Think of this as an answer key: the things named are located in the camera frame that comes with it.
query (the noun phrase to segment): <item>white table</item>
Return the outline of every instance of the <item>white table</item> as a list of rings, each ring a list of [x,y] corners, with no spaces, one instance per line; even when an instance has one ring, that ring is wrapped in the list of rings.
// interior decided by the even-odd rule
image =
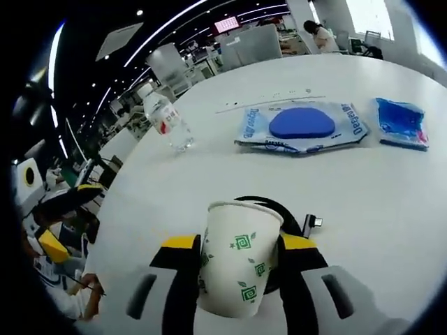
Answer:
[[[307,96],[352,102],[360,114],[377,96],[415,103],[426,111],[431,147],[425,153],[385,147],[370,135],[362,148],[288,158],[241,154],[233,144],[240,107]],[[367,285],[390,317],[414,320],[425,309],[447,268],[444,87],[386,61],[311,55],[218,75],[194,86],[175,106],[191,126],[194,147],[176,155],[150,129],[98,215],[101,228],[86,271],[98,274],[106,292],[122,274],[147,266],[170,235],[203,233],[212,201],[260,195],[285,205],[301,223],[307,213],[322,217],[323,227],[311,238],[329,264],[343,266]],[[278,296],[270,295],[254,318],[229,320],[199,311],[196,320],[214,322],[213,334],[222,327],[222,334],[252,327],[280,334],[280,309]]]

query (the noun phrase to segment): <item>white paper cup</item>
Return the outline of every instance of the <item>white paper cup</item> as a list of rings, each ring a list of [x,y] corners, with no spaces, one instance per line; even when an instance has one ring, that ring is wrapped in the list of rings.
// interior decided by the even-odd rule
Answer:
[[[258,312],[282,225],[275,211],[247,202],[213,202],[203,238],[198,305],[227,318]]]

